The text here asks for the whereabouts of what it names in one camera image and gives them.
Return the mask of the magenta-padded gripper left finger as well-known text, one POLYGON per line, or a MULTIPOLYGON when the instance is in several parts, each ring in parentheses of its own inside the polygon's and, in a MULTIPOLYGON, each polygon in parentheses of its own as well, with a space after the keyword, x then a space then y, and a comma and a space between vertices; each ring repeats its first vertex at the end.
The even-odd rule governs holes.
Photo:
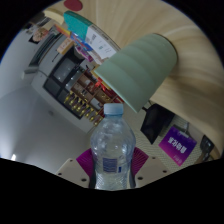
POLYGON ((76 159, 69 158, 56 175, 83 188, 94 188, 96 176, 92 151, 88 149, 76 159))

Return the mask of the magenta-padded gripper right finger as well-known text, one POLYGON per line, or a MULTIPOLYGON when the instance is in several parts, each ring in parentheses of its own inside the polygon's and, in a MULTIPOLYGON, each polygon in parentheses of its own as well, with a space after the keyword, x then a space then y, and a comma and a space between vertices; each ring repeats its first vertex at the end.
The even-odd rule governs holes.
POLYGON ((143 187, 171 174, 158 157, 148 156, 139 148, 134 149, 130 170, 130 186, 143 187))

